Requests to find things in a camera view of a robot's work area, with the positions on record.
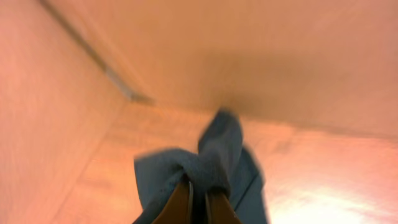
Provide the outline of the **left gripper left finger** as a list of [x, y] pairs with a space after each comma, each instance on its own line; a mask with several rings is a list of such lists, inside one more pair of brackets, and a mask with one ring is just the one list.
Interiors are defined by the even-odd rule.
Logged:
[[193, 186], [189, 181], [179, 183], [165, 207], [152, 224], [191, 224]]

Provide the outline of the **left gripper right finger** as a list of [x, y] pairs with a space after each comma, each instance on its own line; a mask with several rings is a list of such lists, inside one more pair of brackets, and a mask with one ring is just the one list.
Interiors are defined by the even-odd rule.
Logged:
[[208, 192], [205, 202], [207, 224], [242, 224], [223, 192]]

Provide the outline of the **black t-shirt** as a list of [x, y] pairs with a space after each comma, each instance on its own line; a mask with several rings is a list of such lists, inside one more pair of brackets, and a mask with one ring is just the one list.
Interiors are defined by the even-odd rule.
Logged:
[[219, 110], [198, 141], [196, 154], [170, 148], [134, 161], [136, 184], [143, 211], [136, 223], [154, 223], [176, 188], [188, 190], [187, 202], [177, 202], [177, 211], [164, 220], [181, 216], [185, 223], [211, 223], [210, 203], [222, 195], [226, 208], [241, 223], [267, 224], [262, 197], [261, 171], [243, 145], [239, 119]]

